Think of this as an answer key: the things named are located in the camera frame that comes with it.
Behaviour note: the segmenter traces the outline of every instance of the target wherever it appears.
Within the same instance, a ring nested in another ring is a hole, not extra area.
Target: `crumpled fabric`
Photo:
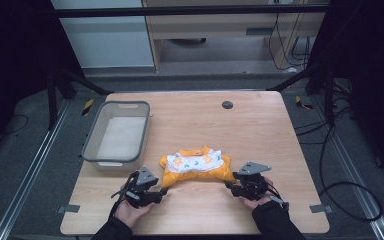
[[[162,188],[191,178],[216,178],[236,182],[230,169],[230,157],[207,146],[196,150],[180,149],[173,155],[164,155],[160,159],[160,165],[164,168]]]

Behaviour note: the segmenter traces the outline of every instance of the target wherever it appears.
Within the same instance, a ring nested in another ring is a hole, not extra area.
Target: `floor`
[[[261,38],[207,39],[203,44],[177,40],[164,43],[161,68],[156,73],[133,71],[123,76],[90,76],[89,80],[116,91],[263,90],[288,79],[305,67],[302,61],[293,58],[299,58],[305,49],[305,42],[301,40],[295,49],[297,54],[290,56],[296,65],[284,70],[274,66],[267,45]],[[282,92],[297,133],[313,129],[324,121],[323,93],[307,96],[303,90],[305,84],[304,79]],[[47,131],[46,92],[39,92],[19,102],[16,115],[0,138],[0,223],[8,224],[8,239],[75,239],[60,233],[63,215],[57,213],[57,209],[69,202],[82,163],[82,145],[97,106],[105,101],[105,96],[99,96],[81,85],[73,85],[77,90],[74,100],[66,101],[58,96],[58,106],[65,109],[66,113],[55,136],[49,136]],[[296,96],[301,97],[304,106],[296,104]],[[82,116],[85,102],[90,98],[94,99],[94,105],[88,116]],[[384,169],[376,166],[373,153],[358,124],[353,121],[347,102],[339,99],[335,103],[335,112],[338,113],[336,128],[328,138],[323,156],[322,143],[328,130],[325,125],[298,137],[316,188],[323,189],[321,177],[327,184],[338,181],[361,183],[381,200],[383,215],[375,222],[359,221],[349,217],[323,195],[323,204],[334,209],[328,214],[331,229],[323,235],[306,237],[384,239]],[[50,142],[49,149],[41,148],[44,141]],[[37,162],[38,149],[43,160]],[[322,163],[324,175],[320,176],[319,167]],[[359,188],[339,186],[332,189],[331,195],[339,202],[339,206],[346,206],[345,211],[359,217],[374,217],[378,213],[373,197]],[[15,204],[14,196],[22,198],[18,198]],[[11,213],[14,219],[11,220],[6,213]],[[199,236],[195,239],[250,238]]]

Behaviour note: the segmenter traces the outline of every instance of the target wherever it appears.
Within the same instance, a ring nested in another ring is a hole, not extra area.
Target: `table top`
[[[324,212],[312,213],[320,199],[296,138],[282,96],[269,91],[145,92],[116,93],[107,101],[143,100],[150,104],[146,166],[159,182],[161,156],[179,149],[209,146],[231,158],[232,171],[246,162],[269,165],[262,173],[274,182],[290,203],[292,222],[303,233],[325,233],[329,223]],[[233,108],[222,107],[224,101]],[[110,196],[123,185],[130,172],[97,170],[84,162],[61,232],[91,235],[107,221],[115,201]],[[232,196],[218,179],[189,179],[173,184],[160,204],[133,229],[136,235],[259,234],[251,210]]]

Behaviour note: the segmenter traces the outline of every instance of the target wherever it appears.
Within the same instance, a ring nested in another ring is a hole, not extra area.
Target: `black cable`
[[[335,96],[338,96],[338,95],[341,95],[341,96],[344,96],[344,97],[350,97],[351,96],[351,94],[349,94],[349,93],[346,93],[346,92],[344,92],[344,91],[341,91],[341,90],[339,90],[339,89],[333,89],[333,94],[335,95]]]
[[[351,94],[349,81],[348,81],[348,89],[346,87],[342,86],[341,84],[337,83],[335,80],[333,80],[333,83],[334,83],[334,87],[338,91],[342,92],[342,94],[344,94],[344,95],[350,95]]]
[[[338,117],[340,114],[342,114],[343,112],[345,112],[346,110],[350,109],[350,107],[344,107],[343,109],[341,109],[340,111],[338,111],[337,113],[335,113],[334,115],[334,118]],[[321,127],[323,127],[324,125],[327,124],[326,121],[319,121],[319,122],[314,122],[314,123],[310,123],[310,124],[307,124],[307,125],[303,125],[303,126],[299,126],[299,127],[295,127],[294,129],[300,129],[300,128],[305,128],[305,127],[309,127],[309,126],[312,126],[312,125],[316,125],[316,124],[319,124],[321,123],[319,126],[313,128],[313,129],[310,129],[308,131],[305,131],[305,132],[302,132],[302,133],[297,133],[297,136],[302,136],[302,135],[305,135],[305,134],[309,134],[309,133],[312,133],[318,129],[320,129]]]
[[[310,37],[307,37],[307,42],[305,44],[305,51],[304,51],[304,59],[301,63],[301,66],[304,65],[304,67],[302,67],[303,69],[307,68],[307,63],[309,59],[310,59]]]
[[[347,103],[349,103],[349,101],[350,101],[350,99],[348,97],[338,97],[335,100],[333,100],[332,103],[335,104],[336,102],[338,102],[340,100],[346,101]]]
[[[307,45],[306,45],[306,49],[304,51],[304,53],[295,53],[295,48],[298,44],[298,40],[299,40],[299,37],[295,38],[295,41],[294,41],[294,44],[292,45],[292,50],[291,50],[291,55],[292,55],[292,58],[295,59],[295,60],[298,60],[298,61],[302,61],[304,60],[305,57],[308,58],[308,56],[310,55],[308,53],[308,49],[307,49]]]
[[[306,142],[300,142],[299,144],[302,144],[302,145],[320,145],[320,144],[323,144],[323,142],[319,142],[319,143],[306,143]]]
[[[279,191],[277,191],[277,189],[276,189],[272,184],[269,184],[268,182],[266,182],[266,183],[267,183],[268,186],[270,186],[271,188],[273,188],[273,190],[275,191],[275,192],[273,192],[273,190],[270,190],[270,188],[269,188],[269,189],[268,189],[269,192],[271,192],[271,193],[277,195],[276,197],[279,197],[279,198],[280,198]]]
[[[278,0],[275,0],[274,1],[275,4],[280,4]],[[283,46],[283,42],[282,42],[282,38],[280,36],[280,31],[279,31],[279,13],[276,14],[276,21],[274,22],[274,27],[273,27],[273,31],[272,31],[272,34],[270,35],[269,37],[269,41],[268,41],[268,45],[269,45],[269,52],[271,54],[271,57],[273,59],[273,62],[274,62],[274,65],[276,67],[277,70],[287,70],[291,67],[296,67],[296,66],[299,66],[300,64],[295,64],[295,63],[291,63],[289,62],[288,60],[288,57],[286,56],[286,51],[285,51],[285,47]],[[274,61],[274,56],[273,56],[273,53],[271,51],[271,38],[273,36],[273,34],[275,33],[275,31],[277,31],[277,35],[279,37],[279,42],[280,42],[280,46],[282,47],[282,53],[283,53],[283,57],[285,58],[286,62],[290,65],[289,67],[287,68],[280,68],[276,65],[276,61]]]
[[[120,198],[123,197],[124,194],[127,191],[127,188],[129,186],[129,183],[130,183],[131,179],[136,177],[137,174],[139,174],[139,173],[138,172],[134,172],[134,173],[130,174],[129,177],[127,178],[126,184],[124,184],[123,188],[120,189],[120,191],[118,191],[118,192],[114,193],[113,195],[111,195],[111,198],[114,198],[116,195],[120,195]]]
[[[329,127],[329,130],[328,130],[328,133],[325,137],[325,141],[323,142],[323,146],[322,146],[322,151],[321,151],[321,154],[320,154],[320,159],[319,159],[319,174],[320,174],[320,181],[321,181],[321,184],[322,184],[322,190],[319,192],[319,196],[322,196],[323,194],[326,194],[326,196],[339,208],[341,209],[346,215],[356,219],[356,220],[359,220],[359,221],[362,221],[362,222],[371,222],[371,221],[376,221],[378,220],[379,218],[382,217],[382,214],[383,214],[383,207],[382,207],[382,204],[381,202],[379,201],[379,199],[376,197],[376,195],[370,191],[368,188],[360,185],[360,184],[357,184],[357,183],[354,183],[354,182],[349,182],[349,181],[342,181],[342,182],[337,182],[337,183],[333,183],[333,184],[330,184],[328,186],[326,186],[325,184],[325,181],[324,181],[324,178],[323,178],[323,156],[324,156],[324,152],[326,150],[326,145],[327,145],[327,142],[328,142],[328,139],[329,139],[329,135],[331,133],[332,130],[335,129],[335,126],[330,126]],[[365,190],[366,192],[368,192],[370,195],[372,195],[373,199],[375,200],[376,204],[378,205],[378,208],[379,208],[379,213],[377,216],[373,217],[373,218],[364,218],[364,217],[359,217],[355,214],[352,214],[351,212],[347,211],[346,209],[344,209],[329,193],[329,189],[333,188],[333,187],[336,187],[336,186],[339,186],[339,185],[352,185],[352,186],[355,186],[355,187],[359,187],[363,190]]]
[[[29,118],[28,118],[26,115],[23,115],[23,114],[15,114],[14,117],[24,117],[24,118],[26,119],[26,122],[24,123],[23,126],[19,127],[18,129],[13,130],[13,131],[3,132],[2,134],[4,134],[4,135],[8,135],[8,134],[16,133],[16,132],[20,131],[21,129],[23,129],[24,127],[26,127],[27,124],[29,123]]]

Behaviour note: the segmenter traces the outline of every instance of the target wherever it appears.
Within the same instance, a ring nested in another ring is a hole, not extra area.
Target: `power cord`
[[[15,114],[14,117],[23,117],[24,119],[26,119],[26,121],[25,121],[25,123],[23,124],[23,126],[19,127],[18,129],[15,129],[15,130],[13,130],[13,131],[3,132],[2,134],[4,134],[4,135],[8,135],[8,134],[13,134],[13,133],[19,132],[21,129],[23,129],[24,127],[26,127],[27,124],[29,123],[29,118],[28,118],[26,115],[23,115],[23,114]]]
[[[276,14],[276,20],[275,20],[275,22],[274,22],[273,32],[272,32],[272,34],[271,34],[270,37],[269,37],[269,41],[268,41],[268,44],[269,44],[269,52],[270,52],[270,55],[271,55],[271,57],[272,57],[272,59],[273,59],[273,61],[274,61],[275,58],[274,58],[273,52],[271,51],[271,39],[272,39],[273,34],[274,34],[275,31],[276,31],[276,32],[277,32],[277,35],[278,35],[278,37],[279,37],[280,46],[281,46],[281,48],[282,48],[283,57],[285,58],[286,62],[287,62],[290,66],[287,67],[287,68],[280,68],[280,67],[277,66],[276,61],[274,61],[274,65],[275,65],[275,67],[276,67],[277,70],[287,70],[287,69],[289,69],[289,68],[291,68],[291,67],[297,67],[297,66],[300,66],[300,64],[291,63],[291,62],[288,60],[288,57],[286,56],[285,47],[284,47],[284,45],[283,45],[282,38],[281,38],[281,36],[280,36],[280,31],[279,31],[279,24],[278,24],[278,22],[279,22],[279,13]]]
[[[323,142],[314,142],[314,143],[307,143],[307,142],[300,142],[301,145],[320,145],[323,144]]]
[[[308,60],[310,58],[310,37],[306,37],[306,44],[305,44],[305,50],[304,53],[295,53],[295,48],[297,46],[299,37],[295,39],[294,44],[292,45],[291,55],[292,58],[298,61],[301,61],[301,69],[304,70],[307,67]]]
[[[333,103],[335,103],[335,102],[337,102],[339,100],[347,100],[347,98],[337,98],[337,99],[335,99],[333,101]],[[339,115],[343,114],[345,111],[347,111],[349,109],[350,109],[350,107],[344,107],[343,109],[341,109],[340,111],[335,113],[334,119],[336,119]],[[298,133],[297,136],[301,136],[301,135],[304,135],[304,134],[308,134],[308,133],[314,132],[314,131],[320,129],[321,127],[323,127],[324,125],[326,125],[327,122],[326,121],[319,121],[319,122],[315,122],[315,123],[306,124],[304,126],[296,127],[294,129],[301,129],[301,128],[305,128],[305,127],[308,127],[308,126],[313,126],[313,125],[316,125],[316,124],[319,124],[319,125],[317,127],[313,128],[313,129],[308,130],[308,131],[305,131],[305,132],[302,132],[302,133]],[[334,130],[335,130],[335,125],[329,127],[328,132],[327,132],[327,134],[326,134],[326,136],[324,138],[324,141],[322,143],[300,143],[300,144],[322,144],[322,150],[321,150],[321,154],[320,154],[320,158],[319,158],[319,174],[320,174],[320,181],[321,181],[321,185],[322,185],[322,190],[319,192],[319,196],[322,196],[322,195],[325,194],[333,202],[333,204],[336,205],[336,207],[338,207],[346,215],[348,215],[349,217],[351,217],[353,219],[356,219],[356,220],[362,221],[362,222],[376,221],[379,218],[381,218],[382,215],[383,215],[383,206],[382,206],[382,203],[379,201],[379,199],[376,197],[376,195],[370,189],[368,189],[367,187],[362,186],[362,185],[360,185],[358,183],[354,183],[354,182],[350,182],[350,181],[340,181],[340,182],[332,183],[332,184],[326,186],[326,183],[324,181],[324,176],[323,176],[323,157],[324,157],[324,153],[325,153],[325,150],[326,150],[327,142],[328,142],[328,140],[330,138],[333,137]],[[351,186],[354,186],[354,187],[358,187],[358,188],[363,189],[367,193],[369,193],[373,197],[374,201],[376,202],[376,205],[378,206],[378,209],[379,209],[379,213],[375,217],[373,217],[373,218],[365,218],[365,217],[357,216],[357,215],[351,213],[350,211],[346,210],[329,193],[330,189],[332,189],[334,187],[337,187],[337,186],[343,186],[343,185],[351,185]]]
[[[332,184],[326,186],[326,183],[325,183],[324,177],[323,177],[323,156],[324,156],[324,153],[325,153],[325,150],[326,150],[326,145],[327,145],[329,136],[330,136],[332,130],[334,130],[334,129],[335,129],[335,126],[330,126],[329,127],[329,130],[328,130],[328,133],[327,133],[327,135],[325,137],[325,140],[323,142],[322,151],[321,151],[321,154],[320,154],[319,174],[320,174],[320,181],[321,181],[321,184],[322,184],[323,188],[319,192],[319,196],[322,196],[323,194],[326,194],[326,196],[336,205],[336,207],[341,209],[346,215],[350,216],[351,218],[354,218],[354,219],[362,221],[362,222],[376,221],[376,220],[378,220],[379,218],[382,217],[383,207],[382,207],[382,203],[379,201],[379,199],[376,197],[376,195],[372,191],[370,191],[368,188],[366,188],[366,187],[364,187],[364,186],[362,186],[360,184],[357,184],[357,183],[354,183],[354,182],[349,182],[349,181],[336,182],[336,183],[332,183]],[[333,187],[336,187],[336,186],[340,186],[340,185],[351,185],[351,186],[354,186],[354,187],[361,188],[361,189],[365,190],[366,192],[368,192],[373,197],[374,201],[376,202],[376,205],[379,208],[378,215],[373,217],[373,218],[359,217],[359,216],[349,212],[344,207],[342,207],[341,204],[339,204],[329,193],[329,189],[331,189]]]

